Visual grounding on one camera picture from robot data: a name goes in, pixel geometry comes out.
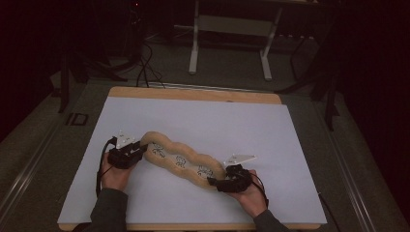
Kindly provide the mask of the person's right hand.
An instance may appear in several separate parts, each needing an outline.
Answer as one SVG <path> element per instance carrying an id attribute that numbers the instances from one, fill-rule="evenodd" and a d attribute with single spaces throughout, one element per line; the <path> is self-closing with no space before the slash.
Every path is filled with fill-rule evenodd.
<path id="1" fill-rule="evenodd" d="M 268 209 L 268 203 L 256 171 L 251 170 L 249 173 L 252 178 L 250 186 L 245 191 L 229 193 L 229 196 L 236 199 L 250 217 L 256 218 Z"/>

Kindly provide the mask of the black metal stand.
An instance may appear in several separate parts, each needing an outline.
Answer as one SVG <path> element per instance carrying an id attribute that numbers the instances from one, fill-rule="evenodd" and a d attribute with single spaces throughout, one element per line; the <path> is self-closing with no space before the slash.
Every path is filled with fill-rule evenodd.
<path id="1" fill-rule="evenodd" d="M 114 81 L 125 81 L 125 78 L 116 75 L 108 68 L 105 68 L 103 65 L 93 61 L 80 52 L 64 53 L 61 57 L 60 68 L 60 87 L 56 88 L 53 92 L 53 95 L 59 97 L 61 100 L 60 113 L 65 111 L 70 102 L 70 76 L 72 76 L 76 82 L 86 83 L 89 80 L 87 68 L 90 68 L 103 77 Z"/>
<path id="2" fill-rule="evenodd" d="M 325 123 L 330 131 L 334 130 L 333 117 L 337 115 L 337 110 L 335 108 L 335 98 L 336 98 L 336 87 L 337 78 L 339 76 L 338 64 L 335 62 L 326 63 L 319 59 L 321 54 L 321 48 L 324 44 L 326 37 L 315 34 L 313 40 L 318 44 L 318 49 L 316 54 L 312 58 L 311 63 L 308 68 L 300 75 L 296 75 L 294 67 L 294 56 L 297 54 L 299 48 L 307 40 L 307 37 L 303 37 L 298 43 L 295 50 L 292 52 L 290 57 L 290 66 L 292 74 L 297 80 L 297 82 L 289 87 L 281 90 L 277 90 L 279 94 L 289 94 L 304 86 L 313 84 L 313 89 L 311 90 L 309 96 L 313 101 L 321 101 L 324 96 L 326 96 L 326 108 L 325 108 Z"/>

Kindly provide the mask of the white table mat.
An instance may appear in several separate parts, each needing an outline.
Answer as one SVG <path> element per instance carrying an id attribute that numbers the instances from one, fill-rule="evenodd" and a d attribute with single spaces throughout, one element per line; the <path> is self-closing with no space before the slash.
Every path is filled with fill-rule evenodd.
<path id="1" fill-rule="evenodd" d="M 89 220 L 105 142 L 118 132 L 140 139 L 158 131 L 219 161 L 251 155 L 246 163 L 262 180 L 269 207 L 286 224 L 324 224 L 298 135 L 282 104 L 174 101 L 110 97 L 94 129 L 58 218 L 60 225 Z M 199 188 L 147 160 L 128 183 L 129 224 L 249 224 L 231 197 Z"/>

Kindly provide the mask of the metal floor rail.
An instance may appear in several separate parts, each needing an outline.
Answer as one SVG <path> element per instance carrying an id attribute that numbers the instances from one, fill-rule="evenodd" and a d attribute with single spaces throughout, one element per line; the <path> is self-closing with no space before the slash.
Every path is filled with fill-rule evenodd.
<path id="1" fill-rule="evenodd" d="M 330 131 L 329 127 L 325 122 L 325 114 L 322 112 L 321 104 L 315 103 L 313 107 L 322 129 L 325 131 L 325 134 L 328 136 L 332 144 L 332 148 L 337 159 L 337 167 L 339 169 L 342 182 L 349 196 L 356 218 L 359 224 L 361 225 L 362 232 L 376 232 L 374 223 L 370 218 L 363 196 L 359 191 L 358 185 L 356 184 L 356 181 L 354 180 L 352 172 L 349 168 L 349 165 L 342 153 L 340 143 L 337 141 L 335 134 L 332 131 Z"/>
<path id="2" fill-rule="evenodd" d="M 40 140 L 39 145 L 34 150 L 34 153 L 30 156 L 30 159 L 23 169 L 18 173 L 11 188 L 6 192 L 5 197 L 0 202 L 0 225 L 6 223 L 15 205 L 30 185 L 40 162 L 44 158 L 45 151 L 52 142 L 53 136 L 60 130 L 62 125 L 62 118 L 58 118 L 52 122 L 45 136 Z"/>

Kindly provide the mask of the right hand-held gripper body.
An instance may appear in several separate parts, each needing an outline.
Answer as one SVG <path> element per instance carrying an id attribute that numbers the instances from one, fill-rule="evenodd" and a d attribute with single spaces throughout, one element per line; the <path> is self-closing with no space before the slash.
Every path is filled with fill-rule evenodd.
<path id="1" fill-rule="evenodd" d="M 254 155 L 232 155 L 223 163 L 226 171 L 224 192 L 241 192 L 249 187 L 252 178 L 243 164 L 255 159 Z"/>

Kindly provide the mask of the wooden peanut-shaped puzzle board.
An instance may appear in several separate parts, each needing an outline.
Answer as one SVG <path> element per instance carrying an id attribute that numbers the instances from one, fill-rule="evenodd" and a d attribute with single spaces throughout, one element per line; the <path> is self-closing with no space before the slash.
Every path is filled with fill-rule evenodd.
<path id="1" fill-rule="evenodd" d="M 200 188 L 215 189 L 208 179 L 220 181 L 226 177 L 226 172 L 218 160 L 209 155 L 198 154 L 190 146 L 173 142 L 157 131 L 146 132 L 140 144 L 147 146 L 144 153 L 146 160 Z"/>

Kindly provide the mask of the silver metal strip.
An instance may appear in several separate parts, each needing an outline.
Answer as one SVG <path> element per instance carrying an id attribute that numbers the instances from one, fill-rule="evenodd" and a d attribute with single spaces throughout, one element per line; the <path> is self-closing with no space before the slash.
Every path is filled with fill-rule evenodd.
<path id="1" fill-rule="evenodd" d="M 160 83 L 160 82 L 149 82 L 147 85 L 143 84 L 142 86 L 147 87 L 147 88 L 161 88 L 161 89 L 186 89 L 186 90 L 230 91 L 230 92 L 274 94 L 273 91 L 251 90 L 251 89 L 230 88 L 230 87 L 213 87 L 213 86 L 189 85 L 189 84 L 176 84 L 176 83 Z"/>

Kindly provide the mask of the white metal stand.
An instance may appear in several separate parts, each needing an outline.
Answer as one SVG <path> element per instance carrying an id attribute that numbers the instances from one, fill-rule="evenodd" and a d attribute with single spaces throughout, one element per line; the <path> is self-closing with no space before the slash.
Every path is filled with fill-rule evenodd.
<path id="1" fill-rule="evenodd" d="M 200 1 L 194 1 L 193 40 L 190 53 L 189 73 L 196 74 L 198 62 L 198 35 L 200 31 L 258 36 L 266 38 L 265 46 L 259 51 L 262 71 L 266 81 L 271 81 L 273 75 L 268 60 L 283 7 L 279 7 L 272 21 L 253 20 L 226 16 L 206 15 L 199 12 Z"/>

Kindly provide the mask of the person's left hand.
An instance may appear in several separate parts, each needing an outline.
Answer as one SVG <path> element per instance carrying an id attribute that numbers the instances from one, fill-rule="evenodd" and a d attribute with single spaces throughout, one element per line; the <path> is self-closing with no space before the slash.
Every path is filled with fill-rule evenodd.
<path id="1" fill-rule="evenodd" d="M 124 191 L 133 170 L 134 166 L 128 169 L 116 168 L 108 162 L 107 157 L 104 157 L 102 162 L 102 187 L 104 189 Z"/>

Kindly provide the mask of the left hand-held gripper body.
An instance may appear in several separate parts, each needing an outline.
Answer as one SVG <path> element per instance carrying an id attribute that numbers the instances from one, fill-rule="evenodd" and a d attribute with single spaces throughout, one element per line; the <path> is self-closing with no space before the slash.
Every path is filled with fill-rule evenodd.
<path id="1" fill-rule="evenodd" d="M 131 150 L 131 145 L 137 142 L 136 138 L 124 133 L 122 130 L 113 137 L 114 147 L 108 152 L 108 162 L 116 168 L 128 169 L 137 164 L 136 151 Z"/>

